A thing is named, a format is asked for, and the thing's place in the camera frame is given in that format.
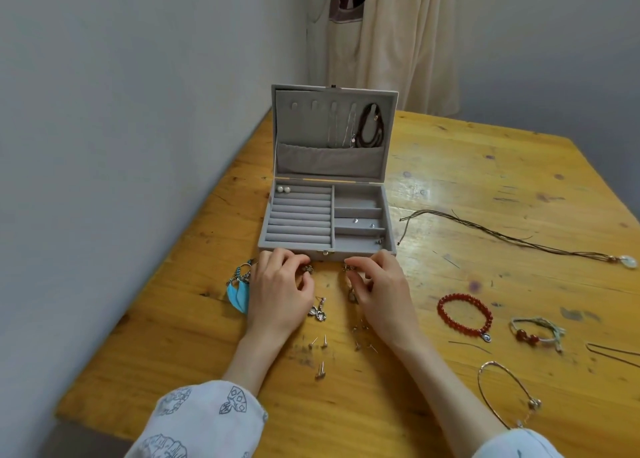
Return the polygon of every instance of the wood grain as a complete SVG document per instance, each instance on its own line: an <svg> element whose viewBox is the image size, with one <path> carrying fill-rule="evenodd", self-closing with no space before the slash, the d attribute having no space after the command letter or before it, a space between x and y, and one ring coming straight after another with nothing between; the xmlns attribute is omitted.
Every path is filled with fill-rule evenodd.
<svg viewBox="0 0 640 458"><path fill-rule="evenodd" d="M225 282L256 255L271 143L267 115L63 397L59 417L135 439L163 394L223 374L244 325L226 301ZM637 220L564 138L398 112L385 187L394 221L416 209L453 210L541 244L640 256ZM394 223L396 240L403 229ZM497 360L542 399L530 427L565 456L637 452L640 371L590 354L584 343L640 349L640 272L522 249L436 216L410 223L397 257L424 332L477 395L477 369ZM340 265L315 268L328 318L305 321L268 374L259 398L270 419L256 456L448 454L425 401L376 335L369 330L358 338L379 354L354 351L359 309L347 303ZM438 298L470 290L494 313L492 343L457 334L437 316ZM460 322L481 326L475 310L451 305ZM567 329L564 355L513 338L509 319L536 315ZM328 349L309 351L307 343L325 333ZM450 340L477 343L491 355ZM326 379L315 382L323 360ZM489 368L483 381L505 419L524 416L525 396L505 373Z"/></svg>

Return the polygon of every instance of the white patterned sleeve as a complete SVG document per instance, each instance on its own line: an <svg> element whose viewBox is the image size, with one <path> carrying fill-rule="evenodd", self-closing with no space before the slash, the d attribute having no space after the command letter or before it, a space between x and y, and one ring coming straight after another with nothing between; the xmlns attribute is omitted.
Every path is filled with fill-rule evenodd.
<svg viewBox="0 0 640 458"><path fill-rule="evenodd" d="M232 382L183 387L158 401L125 458L248 458L267 419L258 399Z"/></svg>
<svg viewBox="0 0 640 458"><path fill-rule="evenodd" d="M517 428L487 441L473 458L563 458L549 440L531 429Z"/></svg>

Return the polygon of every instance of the red beaded bracelet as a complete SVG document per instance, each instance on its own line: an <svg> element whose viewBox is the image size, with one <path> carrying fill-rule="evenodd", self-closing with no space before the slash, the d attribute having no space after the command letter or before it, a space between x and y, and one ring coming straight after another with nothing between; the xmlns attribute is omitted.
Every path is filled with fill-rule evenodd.
<svg viewBox="0 0 640 458"><path fill-rule="evenodd" d="M484 326L481 329L470 328L454 321L453 318L449 317L449 314L444 311L444 304L453 300L466 301L480 310L480 312L484 315L484 318L486 318ZM491 311L489 311L489 309L486 308L486 306L484 306L484 304L480 300L472 297L471 295L465 295L463 293L453 293L451 295L446 295L440 298L440 300L438 300L438 315L440 316L440 318L442 318L442 320L444 320L444 323L450 326L453 330L457 330L460 333L464 333L465 335L469 336L480 336L484 341L487 342L491 341L491 336L488 332L493 322L493 315L491 314Z"/></svg>

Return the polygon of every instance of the white wall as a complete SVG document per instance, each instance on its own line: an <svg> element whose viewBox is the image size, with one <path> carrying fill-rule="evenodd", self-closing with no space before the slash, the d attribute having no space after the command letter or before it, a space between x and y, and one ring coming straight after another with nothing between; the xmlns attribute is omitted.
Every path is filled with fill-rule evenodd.
<svg viewBox="0 0 640 458"><path fill-rule="evenodd" d="M0 449L52 410L271 104L305 0L0 0Z"/></svg>
<svg viewBox="0 0 640 458"><path fill-rule="evenodd" d="M458 0L464 120L571 138L640 216L640 1Z"/></svg>

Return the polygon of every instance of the cream curtain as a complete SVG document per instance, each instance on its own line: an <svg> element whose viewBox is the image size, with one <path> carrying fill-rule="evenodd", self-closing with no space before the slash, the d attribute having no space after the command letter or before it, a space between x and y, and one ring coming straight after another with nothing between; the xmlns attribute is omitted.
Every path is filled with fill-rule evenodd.
<svg viewBox="0 0 640 458"><path fill-rule="evenodd" d="M398 109L416 113L458 111L455 0L364 0L362 19L349 14L357 0L330 3L326 46L313 46L326 50L326 84L398 91Z"/></svg>

